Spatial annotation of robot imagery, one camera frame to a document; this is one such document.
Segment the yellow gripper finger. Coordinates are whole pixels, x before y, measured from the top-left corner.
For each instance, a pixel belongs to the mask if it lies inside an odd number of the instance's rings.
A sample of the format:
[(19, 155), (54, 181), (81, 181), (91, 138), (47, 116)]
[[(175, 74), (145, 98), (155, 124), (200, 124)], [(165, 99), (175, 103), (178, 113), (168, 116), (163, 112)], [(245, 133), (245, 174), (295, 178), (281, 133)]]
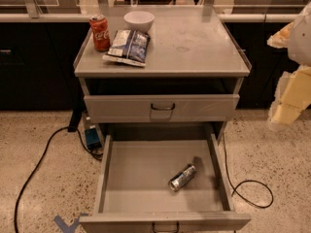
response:
[(311, 67), (300, 65), (293, 73), (284, 72), (277, 83), (267, 126), (281, 131), (294, 123), (311, 105)]
[(293, 26), (294, 24), (292, 22), (284, 26), (281, 30), (269, 37), (267, 44), (276, 49), (286, 48), (289, 44)]

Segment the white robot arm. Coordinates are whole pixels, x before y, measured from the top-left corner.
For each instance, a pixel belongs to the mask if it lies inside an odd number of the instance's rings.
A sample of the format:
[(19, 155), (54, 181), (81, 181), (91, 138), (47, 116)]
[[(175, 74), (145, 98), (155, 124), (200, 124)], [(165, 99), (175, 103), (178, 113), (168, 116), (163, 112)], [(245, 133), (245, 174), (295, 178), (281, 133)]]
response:
[(299, 64), (292, 73), (284, 71), (277, 83), (267, 125), (278, 132), (294, 123), (311, 105), (311, 3), (293, 22), (271, 36), (267, 44), (286, 48), (289, 59)]

